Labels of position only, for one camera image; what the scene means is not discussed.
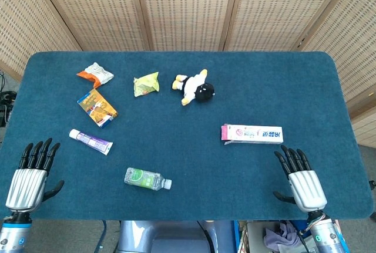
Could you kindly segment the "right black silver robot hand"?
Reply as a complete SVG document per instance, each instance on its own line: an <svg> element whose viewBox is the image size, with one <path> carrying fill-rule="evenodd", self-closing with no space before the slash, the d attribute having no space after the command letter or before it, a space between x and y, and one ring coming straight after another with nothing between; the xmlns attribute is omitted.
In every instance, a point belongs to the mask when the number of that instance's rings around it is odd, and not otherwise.
<svg viewBox="0 0 376 253"><path fill-rule="evenodd" d="M282 166L293 195L288 197L278 191L273 195L282 202L295 204L305 213L323 210L327 205L327 198L305 153L285 145L282 145L281 149L282 153L276 151L274 154Z"/></svg>

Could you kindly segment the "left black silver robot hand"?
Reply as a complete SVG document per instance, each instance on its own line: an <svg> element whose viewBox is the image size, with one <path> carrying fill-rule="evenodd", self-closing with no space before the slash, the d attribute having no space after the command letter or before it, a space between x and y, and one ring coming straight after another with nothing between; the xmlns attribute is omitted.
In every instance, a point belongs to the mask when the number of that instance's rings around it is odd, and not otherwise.
<svg viewBox="0 0 376 253"><path fill-rule="evenodd" d="M11 212L33 212L64 186L65 181L60 180L53 189L45 190L55 154L61 146L60 143L51 146L51 142L48 138L25 147L6 198L5 206Z"/></svg>

